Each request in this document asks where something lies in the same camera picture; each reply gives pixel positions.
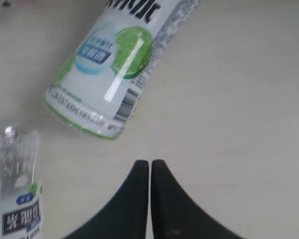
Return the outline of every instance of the barcode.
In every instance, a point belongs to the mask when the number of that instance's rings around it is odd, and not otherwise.
[[[122,101],[122,104],[115,115],[115,119],[126,122],[133,113],[134,106],[137,102],[139,94],[132,89],[128,89]]]

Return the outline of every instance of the green circle graphic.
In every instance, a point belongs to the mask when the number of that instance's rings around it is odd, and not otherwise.
[[[124,74],[125,79],[135,78],[148,64],[152,52],[152,36],[146,29],[139,26],[125,28],[116,35],[117,51],[112,63],[112,69],[116,74],[122,69],[140,39],[143,44]]]

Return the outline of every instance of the blue label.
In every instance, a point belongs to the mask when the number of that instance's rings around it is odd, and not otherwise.
[[[31,202],[33,200],[33,198],[34,198],[33,193],[24,194],[17,198],[16,203],[18,205],[26,204],[26,203]]]
[[[90,44],[82,45],[77,54],[99,65],[103,64],[111,55],[110,52]]]
[[[30,224],[26,226],[26,232],[31,231],[33,228],[35,228],[41,221],[41,216],[37,216]]]

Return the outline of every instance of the clear plastic bottle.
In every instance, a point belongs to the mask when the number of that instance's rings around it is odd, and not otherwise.
[[[115,139],[179,26],[201,0],[109,0],[45,99],[69,124]]]

